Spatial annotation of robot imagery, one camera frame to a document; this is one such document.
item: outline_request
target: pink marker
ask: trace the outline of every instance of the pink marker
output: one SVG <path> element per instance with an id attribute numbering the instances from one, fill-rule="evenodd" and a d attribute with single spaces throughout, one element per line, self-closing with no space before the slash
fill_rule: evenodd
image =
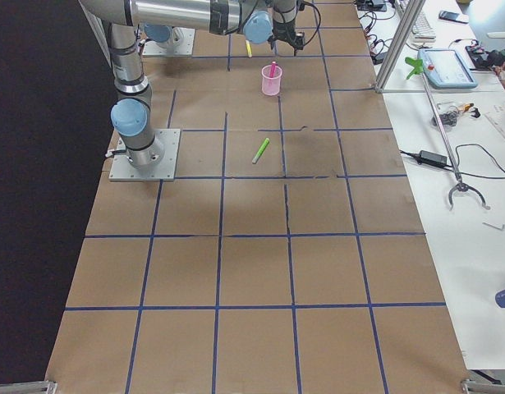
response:
<path id="1" fill-rule="evenodd" d="M 269 78 L 274 78 L 274 73 L 276 72 L 276 62 L 272 62 L 270 65 Z"/>

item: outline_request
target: metal mounting plate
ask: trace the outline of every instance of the metal mounting plate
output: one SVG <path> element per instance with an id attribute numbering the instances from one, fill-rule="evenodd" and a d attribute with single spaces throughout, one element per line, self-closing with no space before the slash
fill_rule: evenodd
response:
<path id="1" fill-rule="evenodd" d="M 161 48 L 154 41 L 145 44 L 143 57 L 183 57 L 192 56 L 194 50 L 195 29 L 181 28 L 183 40 L 179 45 Z"/>
<path id="2" fill-rule="evenodd" d="M 181 129 L 156 129 L 155 138 L 161 140 L 164 145 L 164 155 L 158 163 L 147 167 L 133 167 L 126 155 L 118 154 L 113 158 L 110 181 L 173 181 L 176 175 Z M 125 148 L 119 139 L 117 149 Z"/>

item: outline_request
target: reacher grabber tool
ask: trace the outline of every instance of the reacher grabber tool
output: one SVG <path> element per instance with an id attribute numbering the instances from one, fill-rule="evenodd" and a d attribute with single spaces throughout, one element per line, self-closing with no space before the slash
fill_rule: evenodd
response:
<path id="1" fill-rule="evenodd" d="M 480 193 L 475 187 L 467 185 L 463 180 L 462 180 L 462 174 L 460 172 L 460 169 L 458 168 L 458 162 L 455 159 L 455 156 L 452 152 L 451 144 L 449 144 L 449 138 L 448 134 L 446 133 L 445 129 L 443 128 L 442 124 L 442 119 L 440 118 L 440 114 L 438 113 L 438 108 L 436 105 L 436 102 L 434 101 L 433 94 L 431 93 L 431 89 L 429 87 L 429 81 L 427 79 L 427 76 L 425 75 L 425 70 L 424 70 L 424 63 L 422 59 L 413 59 L 412 57 L 406 57 L 406 63 L 410 66 L 413 67 L 413 70 L 409 73 L 407 76 L 407 79 L 411 78 L 413 75 L 420 75 L 422 76 L 422 80 L 424 82 L 424 89 L 425 93 L 427 94 L 427 98 L 429 99 L 429 104 L 431 105 L 431 110 L 433 111 L 434 115 L 434 120 L 436 121 L 436 125 L 438 126 L 438 129 L 440 130 L 440 135 L 442 136 L 443 144 L 446 146 L 446 150 L 448 151 L 448 157 L 449 161 L 451 162 L 452 165 L 452 171 L 455 174 L 455 177 L 457 179 L 457 184 L 450 189 L 448 199 L 449 199 L 449 205 L 451 206 L 450 209 L 453 208 L 453 202 L 452 202 L 452 195 L 456 191 L 460 191 L 462 193 L 466 193 L 467 191 L 474 191 L 479 197 L 480 201 L 482 202 L 482 207 L 484 209 L 491 209 L 486 202 L 485 198 Z"/>

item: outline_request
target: white desk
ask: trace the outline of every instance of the white desk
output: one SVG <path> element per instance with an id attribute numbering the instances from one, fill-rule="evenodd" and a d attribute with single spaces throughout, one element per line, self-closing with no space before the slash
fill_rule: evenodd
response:
<path id="1" fill-rule="evenodd" d="M 385 94 L 384 99 L 400 149 L 446 154 L 438 129 L 429 124 L 432 113 L 425 94 Z M 482 113 L 503 110 L 498 118 L 505 130 L 505 92 L 436 94 L 435 100 L 473 101 Z M 453 148 L 482 144 L 505 168 L 505 139 L 486 117 L 463 117 L 448 137 Z M 503 176 L 477 148 L 461 149 L 461 159 L 463 172 Z M 505 181 L 464 176 L 492 208 L 481 208 L 473 193 L 459 193 L 449 211 L 454 175 L 409 159 L 404 162 L 466 367 L 505 369 L 505 309 L 494 300 L 505 289 L 505 230 L 482 224 L 505 224 Z"/>
<path id="2" fill-rule="evenodd" d="M 424 5 L 424 13 L 427 17 L 429 23 L 436 32 L 437 38 L 435 43 L 427 43 L 426 45 L 433 48 L 448 48 L 449 44 L 455 39 L 475 39 L 475 35 L 471 30 L 469 25 L 464 25 L 461 23 L 441 21 L 438 18 L 438 13 L 441 11 L 454 11 L 460 12 L 460 8 L 454 0 L 427 0 Z M 386 12 L 377 12 L 378 18 L 388 18 L 392 16 L 394 9 L 388 5 L 388 10 Z M 364 12 L 359 11 L 359 16 L 363 15 Z M 398 23 L 400 22 L 400 17 L 396 14 L 392 19 L 387 21 L 377 21 L 371 33 L 378 35 L 379 39 L 390 39 L 394 36 L 397 29 Z M 362 20 L 363 26 L 368 24 L 368 18 Z M 469 68 L 473 68 L 473 63 L 467 56 L 465 46 L 470 45 L 470 40 L 461 41 L 460 43 L 453 44 L 452 49 L 457 50 L 466 62 Z M 389 77 L 389 81 L 386 84 L 384 90 L 386 92 L 406 92 L 406 91 L 424 91 L 424 86 L 419 79 L 406 80 L 407 75 L 411 72 L 411 66 L 405 63 L 406 57 L 416 58 L 416 51 L 405 46 L 400 54 L 399 60 L 393 70 L 393 73 Z M 379 72 L 380 65 L 376 66 L 374 69 L 376 73 Z M 502 92 L 504 91 L 502 85 L 498 81 L 497 76 L 493 72 L 484 71 L 473 71 L 473 76 L 476 78 L 479 85 L 474 89 L 459 89 L 461 92 Z M 454 93 L 452 90 L 440 90 L 444 93 Z"/>

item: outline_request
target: grabber claw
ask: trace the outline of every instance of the grabber claw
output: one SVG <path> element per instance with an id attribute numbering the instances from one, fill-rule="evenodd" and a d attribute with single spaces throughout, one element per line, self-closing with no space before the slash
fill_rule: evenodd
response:
<path id="1" fill-rule="evenodd" d="M 487 209 L 487 210 L 490 210 L 490 209 L 491 209 L 491 207 L 490 207 L 490 206 L 488 206 L 488 205 L 486 204 L 486 202 L 485 202 L 485 198 L 484 198 L 484 196 L 482 195 L 482 193 L 480 193 L 480 192 L 479 192 L 476 188 L 474 188 L 473 186 L 469 186 L 469 185 L 467 185 L 466 183 L 464 183 L 464 182 L 462 182 L 462 181 L 461 181 L 461 182 L 458 182 L 458 183 L 457 183 L 457 184 L 456 184 L 453 188 L 451 188 L 451 189 L 450 189 L 450 191 L 449 191 L 449 196 L 448 196 L 448 198 L 449 198 L 449 205 L 451 205 L 451 208 L 450 208 L 450 209 L 452 209 L 452 207 L 453 207 L 453 203 L 452 203 L 452 194 L 453 194 L 455 191 L 461 191 L 462 193 L 465 193 L 465 192 L 467 192 L 467 191 L 469 191 L 469 190 L 474 191 L 476 194 L 478 194 L 478 195 L 479 195 L 479 197 L 480 197 L 480 201 L 482 201 L 482 207 L 483 207 L 484 209 Z"/>

